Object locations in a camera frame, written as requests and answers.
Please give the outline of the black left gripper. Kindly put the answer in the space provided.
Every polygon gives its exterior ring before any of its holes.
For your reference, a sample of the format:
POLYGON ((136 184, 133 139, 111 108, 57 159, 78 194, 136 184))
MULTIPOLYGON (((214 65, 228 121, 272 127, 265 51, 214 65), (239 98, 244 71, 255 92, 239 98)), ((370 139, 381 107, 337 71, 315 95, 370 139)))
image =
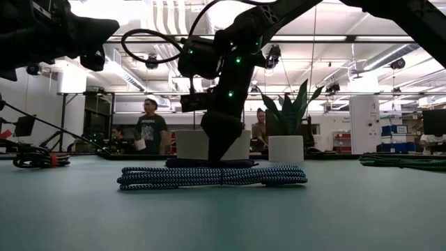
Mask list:
POLYGON ((120 27, 116 20, 79 17, 69 1, 18 1, 17 65, 75 58, 97 51, 120 27))

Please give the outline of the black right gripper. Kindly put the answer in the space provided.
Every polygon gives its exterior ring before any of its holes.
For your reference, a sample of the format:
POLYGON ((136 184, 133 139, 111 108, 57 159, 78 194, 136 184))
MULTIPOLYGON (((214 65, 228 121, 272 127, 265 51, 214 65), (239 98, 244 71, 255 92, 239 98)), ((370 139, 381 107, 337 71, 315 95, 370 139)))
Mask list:
POLYGON ((208 136, 208 160, 219 162, 243 131, 241 115, 254 66, 224 66, 201 127, 208 136))

